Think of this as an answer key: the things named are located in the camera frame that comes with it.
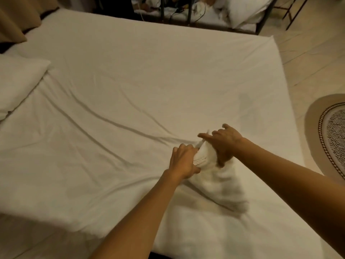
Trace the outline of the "black metal chair legs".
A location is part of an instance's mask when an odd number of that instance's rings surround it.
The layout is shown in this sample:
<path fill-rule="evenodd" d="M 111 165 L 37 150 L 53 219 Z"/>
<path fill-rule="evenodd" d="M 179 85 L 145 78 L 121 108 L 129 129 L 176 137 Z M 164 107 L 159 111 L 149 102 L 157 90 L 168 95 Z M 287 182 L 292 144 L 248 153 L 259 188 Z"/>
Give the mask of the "black metal chair legs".
<path fill-rule="evenodd" d="M 275 5 L 274 8 L 283 11 L 282 21 L 288 20 L 285 31 L 289 30 L 295 22 L 298 15 L 301 13 L 304 6 L 309 0 L 284 0 L 284 4 Z"/>

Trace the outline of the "person's right hand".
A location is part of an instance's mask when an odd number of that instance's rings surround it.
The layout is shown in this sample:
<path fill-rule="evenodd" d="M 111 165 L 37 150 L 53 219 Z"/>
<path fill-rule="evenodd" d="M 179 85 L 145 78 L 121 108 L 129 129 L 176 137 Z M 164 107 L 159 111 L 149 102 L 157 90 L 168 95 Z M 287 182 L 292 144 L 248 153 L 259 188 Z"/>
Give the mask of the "person's right hand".
<path fill-rule="evenodd" d="M 226 162 L 234 157 L 238 145 L 245 139 L 236 129 L 226 123 L 222 125 L 221 129 L 214 130 L 211 134 L 199 133 L 197 136 L 213 147 L 219 167 L 224 167 Z"/>

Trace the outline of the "white pillow on metal bed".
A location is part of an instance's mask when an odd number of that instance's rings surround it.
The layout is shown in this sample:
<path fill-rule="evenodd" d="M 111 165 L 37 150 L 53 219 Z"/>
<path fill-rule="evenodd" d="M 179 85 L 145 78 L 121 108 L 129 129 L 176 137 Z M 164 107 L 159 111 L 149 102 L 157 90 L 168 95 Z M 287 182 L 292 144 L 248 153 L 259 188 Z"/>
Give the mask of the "white pillow on metal bed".
<path fill-rule="evenodd" d="M 216 0 L 213 8 L 230 28 L 258 23 L 273 0 Z"/>

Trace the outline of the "white towel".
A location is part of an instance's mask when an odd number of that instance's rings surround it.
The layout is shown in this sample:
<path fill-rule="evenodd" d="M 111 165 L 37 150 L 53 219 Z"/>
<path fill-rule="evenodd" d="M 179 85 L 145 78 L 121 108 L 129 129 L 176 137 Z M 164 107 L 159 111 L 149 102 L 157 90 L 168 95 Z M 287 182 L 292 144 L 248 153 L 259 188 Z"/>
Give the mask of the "white towel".
<path fill-rule="evenodd" d="M 249 201 L 237 177 L 234 159 L 220 167 L 216 150 L 209 142 L 202 139 L 195 147 L 198 152 L 194 156 L 193 164 L 201 171 L 187 179 L 189 184 L 209 200 L 231 212 L 246 213 Z"/>

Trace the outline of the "person's right forearm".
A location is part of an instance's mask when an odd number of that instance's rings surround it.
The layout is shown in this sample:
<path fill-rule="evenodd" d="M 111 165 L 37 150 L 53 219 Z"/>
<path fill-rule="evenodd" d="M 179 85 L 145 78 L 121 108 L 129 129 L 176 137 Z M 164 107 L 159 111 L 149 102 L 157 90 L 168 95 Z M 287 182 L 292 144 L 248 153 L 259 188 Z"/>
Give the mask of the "person's right forearm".
<path fill-rule="evenodd" d="M 344 186 L 276 156 L 248 139 L 238 139 L 230 148 L 239 161 L 345 259 Z"/>

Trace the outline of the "person's left hand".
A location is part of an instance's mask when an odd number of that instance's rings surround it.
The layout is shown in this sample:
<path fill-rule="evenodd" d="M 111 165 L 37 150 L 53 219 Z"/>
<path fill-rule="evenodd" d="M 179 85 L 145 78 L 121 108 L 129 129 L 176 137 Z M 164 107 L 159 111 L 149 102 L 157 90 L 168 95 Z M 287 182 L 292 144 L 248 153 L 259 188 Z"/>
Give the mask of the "person's left hand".
<path fill-rule="evenodd" d="M 190 165 L 198 151 L 199 148 L 191 144 L 181 144 L 173 148 L 168 171 L 178 182 L 193 176 L 190 175 Z"/>

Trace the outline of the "black metal bed frame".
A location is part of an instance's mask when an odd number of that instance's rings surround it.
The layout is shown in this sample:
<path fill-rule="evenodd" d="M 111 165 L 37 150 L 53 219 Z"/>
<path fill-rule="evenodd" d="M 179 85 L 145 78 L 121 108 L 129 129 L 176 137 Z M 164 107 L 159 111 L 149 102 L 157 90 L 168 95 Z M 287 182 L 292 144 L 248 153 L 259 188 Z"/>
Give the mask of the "black metal bed frame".
<path fill-rule="evenodd" d="M 216 0 L 94 0 L 94 13 L 138 21 L 259 35 L 277 0 L 258 23 L 232 29 L 213 8 Z"/>

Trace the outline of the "white bed sheet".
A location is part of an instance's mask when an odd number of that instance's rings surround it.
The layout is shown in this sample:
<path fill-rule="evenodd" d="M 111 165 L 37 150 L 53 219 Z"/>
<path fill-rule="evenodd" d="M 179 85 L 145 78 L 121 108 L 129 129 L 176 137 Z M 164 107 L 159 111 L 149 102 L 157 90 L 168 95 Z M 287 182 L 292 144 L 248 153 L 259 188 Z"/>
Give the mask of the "white bed sheet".
<path fill-rule="evenodd" d="M 223 123 L 304 166 L 272 37 L 66 9 L 26 37 L 3 56 L 50 65 L 0 123 L 0 213 L 102 238 Z"/>

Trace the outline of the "beige curtain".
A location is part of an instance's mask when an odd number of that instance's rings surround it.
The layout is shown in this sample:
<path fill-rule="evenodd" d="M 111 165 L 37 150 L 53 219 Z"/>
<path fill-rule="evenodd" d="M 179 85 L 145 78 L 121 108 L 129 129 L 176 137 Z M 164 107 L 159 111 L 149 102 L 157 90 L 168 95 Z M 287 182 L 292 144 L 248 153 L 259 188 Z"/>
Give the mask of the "beige curtain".
<path fill-rule="evenodd" d="M 57 9 L 57 0 L 0 0 L 0 43 L 26 42 L 25 32 L 41 26 L 43 15 Z"/>

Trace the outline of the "person's left forearm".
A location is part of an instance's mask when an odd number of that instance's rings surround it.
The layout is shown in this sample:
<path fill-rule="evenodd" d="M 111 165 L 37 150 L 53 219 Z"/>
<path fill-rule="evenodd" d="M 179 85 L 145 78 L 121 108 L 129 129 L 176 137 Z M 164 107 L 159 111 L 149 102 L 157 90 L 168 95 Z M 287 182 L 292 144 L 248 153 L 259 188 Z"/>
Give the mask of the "person's left forearm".
<path fill-rule="evenodd" d="M 176 169 L 166 170 L 88 259 L 148 259 L 163 215 L 181 181 Z"/>

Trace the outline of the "oval patterned rug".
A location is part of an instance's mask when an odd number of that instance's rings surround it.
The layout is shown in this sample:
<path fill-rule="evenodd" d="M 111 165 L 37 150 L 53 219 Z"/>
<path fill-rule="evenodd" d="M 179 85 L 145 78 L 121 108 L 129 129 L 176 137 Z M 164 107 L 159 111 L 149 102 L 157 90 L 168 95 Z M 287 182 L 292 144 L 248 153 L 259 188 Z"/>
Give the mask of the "oval patterned rug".
<path fill-rule="evenodd" d="M 314 101 L 305 114 L 304 133 L 322 174 L 345 186 L 345 94 Z"/>

